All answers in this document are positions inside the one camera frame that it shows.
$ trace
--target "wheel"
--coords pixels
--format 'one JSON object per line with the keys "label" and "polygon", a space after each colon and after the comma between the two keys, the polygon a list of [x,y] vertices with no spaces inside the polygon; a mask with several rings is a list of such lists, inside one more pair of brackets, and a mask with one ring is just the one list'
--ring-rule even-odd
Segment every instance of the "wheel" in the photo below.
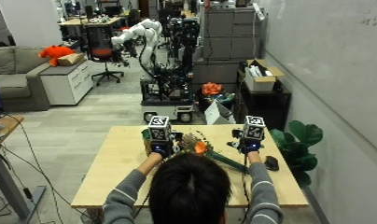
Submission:
{"label": "wheel", "polygon": [[179,113],[177,119],[181,123],[189,123],[192,120],[192,112]]}
{"label": "wheel", "polygon": [[143,121],[149,123],[149,120],[153,116],[156,116],[155,112],[144,112],[143,115],[141,115],[141,119],[143,119]]}

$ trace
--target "gray sweater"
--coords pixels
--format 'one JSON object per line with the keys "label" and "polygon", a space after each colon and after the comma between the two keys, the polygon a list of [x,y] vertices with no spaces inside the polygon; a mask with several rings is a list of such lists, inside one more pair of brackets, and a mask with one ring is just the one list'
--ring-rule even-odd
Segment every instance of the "gray sweater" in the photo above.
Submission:
{"label": "gray sweater", "polygon": [[[264,164],[260,162],[252,163],[249,174],[252,177],[252,199],[245,223],[278,224],[282,222],[282,214],[277,205],[273,182]],[[141,172],[132,170],[120,184],[111,190],[103,204],[104,224],[135,223],[132,207],[144,179],[145,176]]]}

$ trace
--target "whiteboard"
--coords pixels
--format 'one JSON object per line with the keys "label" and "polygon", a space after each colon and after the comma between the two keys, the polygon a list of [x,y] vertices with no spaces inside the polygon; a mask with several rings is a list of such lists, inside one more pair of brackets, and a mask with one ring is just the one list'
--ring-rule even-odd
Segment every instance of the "whiteboard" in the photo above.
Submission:
{"label": "whiteboard", "polygon": [[377,147],[377,0],[260,5],[266,52]]}

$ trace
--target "door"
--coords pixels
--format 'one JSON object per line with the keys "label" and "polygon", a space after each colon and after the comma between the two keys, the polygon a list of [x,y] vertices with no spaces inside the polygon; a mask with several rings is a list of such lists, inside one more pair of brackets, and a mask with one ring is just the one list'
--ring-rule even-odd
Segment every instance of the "door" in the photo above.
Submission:
{"label": "door", "polygon": [[140,18],[148,18],[148,1],[156,1],[156,0],[139,0],[139,11],[140,11]]}

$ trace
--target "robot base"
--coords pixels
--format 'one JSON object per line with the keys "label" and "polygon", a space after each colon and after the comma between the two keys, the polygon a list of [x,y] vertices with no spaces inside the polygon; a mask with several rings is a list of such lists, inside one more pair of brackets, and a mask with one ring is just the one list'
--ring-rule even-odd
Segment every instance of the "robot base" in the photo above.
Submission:
{"label": "robot base", "polygon": [[176,119],[181,123],[192,121],[193,104],[172,105],[171,102],[152,102],[151,105],[140,104],[141,118],[147,123],[153,116],[167,116],[168,119]]}

